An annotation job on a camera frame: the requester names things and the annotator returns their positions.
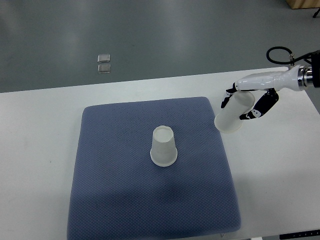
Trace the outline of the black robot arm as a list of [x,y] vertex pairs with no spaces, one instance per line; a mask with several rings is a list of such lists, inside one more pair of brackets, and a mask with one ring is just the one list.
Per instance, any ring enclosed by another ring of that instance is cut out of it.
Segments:
[[306,86],[320,87],[320,51],[317,50],[310,55],[310,66],[306,71]]

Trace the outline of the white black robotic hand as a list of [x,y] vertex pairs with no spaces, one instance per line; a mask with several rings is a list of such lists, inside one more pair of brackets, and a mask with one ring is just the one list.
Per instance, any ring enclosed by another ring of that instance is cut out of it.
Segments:
[[234,82],[231,88],[225,91],[220,107],[223,109],[231,96],[236,92],[265,91],[265,94],[262,95],[253,108],[239,117],[240,120],[260,118],[279,101],[278,91],[286,88],[298,92],[313,86],[312,84],[306,85],[308,67],[296,65],[286,71],[271,71],[247,75]]

